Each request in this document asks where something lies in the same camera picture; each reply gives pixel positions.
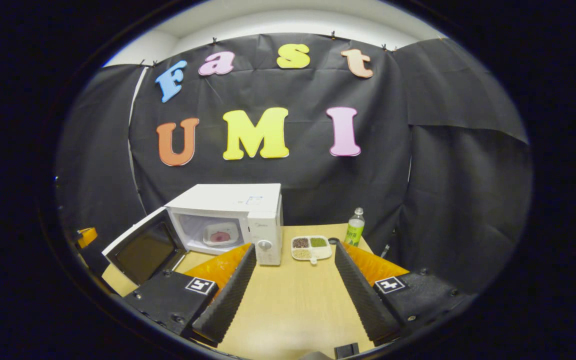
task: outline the pink letter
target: pink letter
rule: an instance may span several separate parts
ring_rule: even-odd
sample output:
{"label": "pink letter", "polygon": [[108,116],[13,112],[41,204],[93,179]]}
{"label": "pink letter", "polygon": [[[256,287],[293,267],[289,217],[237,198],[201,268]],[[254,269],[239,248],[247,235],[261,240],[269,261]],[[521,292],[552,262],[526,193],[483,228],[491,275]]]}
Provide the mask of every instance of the pink letter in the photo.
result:
{"label": "pink letter", "polygon": [[235,54],[230,51],[222,51],[206,57],[206,63],[199,68],[199,75],[224,75],[233,70]]}
{"label": "pink letter", "polygon": [[330,148],[333,157],[356,157],[362,152],[355,143],[353,117],[357,110],[352,107],[330,107],[326,114],[332,118],[334,145]]}

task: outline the grains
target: grains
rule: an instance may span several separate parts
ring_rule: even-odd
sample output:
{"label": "grains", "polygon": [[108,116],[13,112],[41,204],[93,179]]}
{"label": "grains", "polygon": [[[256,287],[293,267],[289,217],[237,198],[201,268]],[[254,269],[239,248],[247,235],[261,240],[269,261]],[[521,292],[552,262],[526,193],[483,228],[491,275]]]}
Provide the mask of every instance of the grains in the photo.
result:
{"label": "grains", "polygon": [[292,252],[292,254],[297,259],[310,259],[311,258],[311,252],[308,250],[294,250]]}
{"label": "grains", "polygon": [[308,248],[308,239],[306,237],[299,237],[298,239],[292,240],[293,248]]}
{"label": "grains", "polygon": [[321,248],[326,246],[326,240],[322,239],[321,237],[313,237],[310,239],[310,244],[313,248]]}

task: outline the wooden table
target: wooden table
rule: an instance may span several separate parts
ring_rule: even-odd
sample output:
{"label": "wooden table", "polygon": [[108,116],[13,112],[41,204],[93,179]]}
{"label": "wooden table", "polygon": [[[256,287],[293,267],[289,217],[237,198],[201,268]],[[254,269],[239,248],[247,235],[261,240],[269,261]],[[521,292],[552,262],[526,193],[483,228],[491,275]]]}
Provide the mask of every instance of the wooden table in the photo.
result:
{"label": "wooden table", "polygon": [[[256,265],[217,350],[253,360],[294,360],[315,351],[334,359],[335,347],[352,343],[361,352],[374,348],[335,266],[336,246],[332,245],[331,257],[317,260],[316,265],[295,260],[290,253],[294,237],[322,235],[343,240],[347,226],[284,226],[281,265]],[[372,253],[363,239],[359,248]],[[190,251],[174,271],[183,273],[213,256]],[[103,276],[108,282],[117,277],[116,272],[106,270]],[[121,290],[128,294],[134,284],[124,284]]]}

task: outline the open microwave door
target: open microwave door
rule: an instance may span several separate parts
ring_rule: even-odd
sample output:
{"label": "open microwave door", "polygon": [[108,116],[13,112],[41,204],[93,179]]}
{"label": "open microwave door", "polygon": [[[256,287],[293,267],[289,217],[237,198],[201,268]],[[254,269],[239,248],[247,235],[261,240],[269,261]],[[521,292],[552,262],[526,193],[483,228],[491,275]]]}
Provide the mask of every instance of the open microwave door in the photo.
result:
{"label": "open microwave door", "polygon": [[117,237],[102,251],[137,285],[155,273],[173,271],[187,253],[166,207],[160,207]]}

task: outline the white microwave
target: white microwave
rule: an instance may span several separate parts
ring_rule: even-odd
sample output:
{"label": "white microwave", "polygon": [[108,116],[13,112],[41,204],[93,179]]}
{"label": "white microwave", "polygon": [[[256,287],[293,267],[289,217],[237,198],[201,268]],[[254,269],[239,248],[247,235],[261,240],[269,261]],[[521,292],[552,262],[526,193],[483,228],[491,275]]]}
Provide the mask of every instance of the white microwave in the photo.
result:
{"label": "white microwave", "polygon": [[219,255],[252,243],[260,265],[279,265],[283,225],[281,184],[197,184],[102,253],[137,284],[174,269],[190,250]]}

